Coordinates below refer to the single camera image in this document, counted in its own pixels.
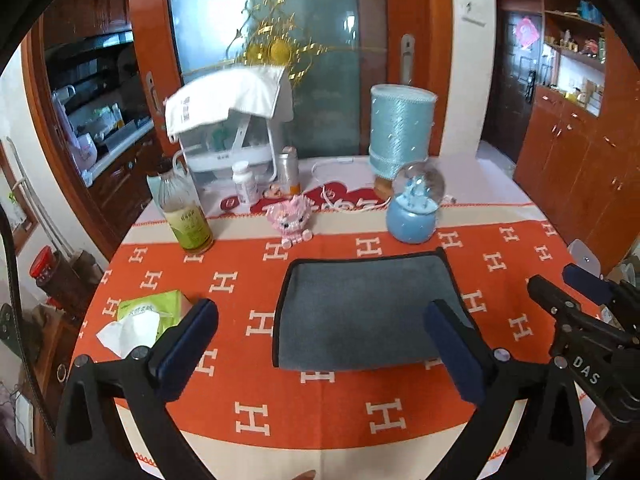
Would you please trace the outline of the right hand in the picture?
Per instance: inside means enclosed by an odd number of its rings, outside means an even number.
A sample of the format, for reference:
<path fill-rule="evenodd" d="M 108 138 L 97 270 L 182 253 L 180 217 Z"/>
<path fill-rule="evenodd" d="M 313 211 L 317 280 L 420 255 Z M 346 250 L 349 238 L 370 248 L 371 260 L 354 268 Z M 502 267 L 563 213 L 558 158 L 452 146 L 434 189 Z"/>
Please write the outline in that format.
<path fill-rule="evenodd" d="M 600 408 L 595 408 L 585 430 L 587 466 L 593 468 L 602 456 L 602 442 L 611 430 L 611 423 Z"/>

